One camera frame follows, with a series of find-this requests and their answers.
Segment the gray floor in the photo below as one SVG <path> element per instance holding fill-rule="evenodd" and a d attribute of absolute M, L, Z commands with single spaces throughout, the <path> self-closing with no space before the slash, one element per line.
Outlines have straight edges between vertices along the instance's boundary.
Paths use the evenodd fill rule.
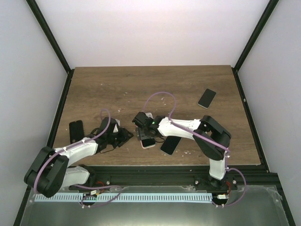
<path fill-rule="evenodd" d="M 231 192 L 235 199 L 241 192 Z M 249 186 L 243 200 L 224 209 L 199 203 L 111 203 L 82 209 L 76 203 L 29 203 L 22 226 L 287 226 L 273 187 Z"/>

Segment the white slotted strip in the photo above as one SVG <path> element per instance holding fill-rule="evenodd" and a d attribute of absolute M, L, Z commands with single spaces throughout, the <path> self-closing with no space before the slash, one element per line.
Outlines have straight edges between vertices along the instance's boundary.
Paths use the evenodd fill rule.
<path fill-rule="evenodd" d="M 103 193 L 97 196 L 96 202 L 107 202 L 117 193 Z M 83 193 L 57 193 L 51 198 L 42 194 L 35 196 L 35 202 L 80 202 Z M 95 201 L 88 197 L 84 202 Z M 211 203 L 212 194 L 207 193 L 122 193 L 113 202 L 197 202 Z"/>

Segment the brown wood surface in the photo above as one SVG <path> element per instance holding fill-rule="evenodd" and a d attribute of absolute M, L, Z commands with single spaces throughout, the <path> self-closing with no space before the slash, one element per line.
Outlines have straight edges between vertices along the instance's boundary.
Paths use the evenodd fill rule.
<path fill-rule="evenodd" d="M 208 109 L 197 102 L 206 88 L 217 94 Z M 214 117 L 231 134 L 229 164 L 260 164 L 246 114 L 239 97 L 231 67 L 219 66 L 144 66 L 78 67 L 75 69 L 59 124 L 54 147 L 70 143 L 69 123 L 82 120 L 85 134 L 99 127 L 101 108 L 108 108 L 121 126 L 134 133 L 132 119 L 150 95 L 167 91 L 175 95 L 174 119 Z M 157 95 L 146 112 L 168 115 L 173 99 Z M 182 139 L 176 152 L 165 155 L 160 145 L 142 149 L 136 137 L 121 148 L 82 159 L 86 165 L 199 165 L 209 164 L 193 140 Z"/>

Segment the phone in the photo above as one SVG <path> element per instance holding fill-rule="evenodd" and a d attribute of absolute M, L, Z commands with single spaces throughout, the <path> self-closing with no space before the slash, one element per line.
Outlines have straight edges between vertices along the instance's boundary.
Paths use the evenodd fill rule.
<path fill-rule="evenodd" d="M 141 142 L 142 148 L 144 148 L 144 149 L 150 148 L 150 147 L 153 147 L 156 145 L 156 141 L 153 138 L 141 140 L 140 142 Z"/>
<path fill-rule="evenodd" d="M 168 155 L 172 155 L 177 148 L 178 144 L 180 143 L 181 137 L 175 137 L 175 136 L 168 136 L 162 146 L 160 147 L 160 150 L 165 152 Z"/>
<path fill-rule="evenodd" d="M 85 136 L 83 121 L 73 121 L 69 123 L 70 144 L 82 140 Z"/>
<path fill-rule="evenodd" d="M 201 96 L 200 100 L 198 101 L 198 105 L 208 108 L 215 97 L 216 92 L 212 91 L 211 89 L 206 89 L 203 95 Z"/>

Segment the white wall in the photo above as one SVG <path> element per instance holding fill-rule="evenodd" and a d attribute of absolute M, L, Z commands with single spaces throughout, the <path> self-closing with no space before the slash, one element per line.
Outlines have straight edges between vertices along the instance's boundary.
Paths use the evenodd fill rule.
<path fill-rule="evenodd" d="M 239 76 L 272 172 L 301 225 L 301 2 L 279 1 Z"/>
<path fill-rule="evenodd" d="M 268 0 L 37 0 L 71 68 L 232 65 Z"/>
<path fill-rule="evenodd" d="M 66 72 L 24 0 L 0 1 L 0 224 L 13 225 Z"/>

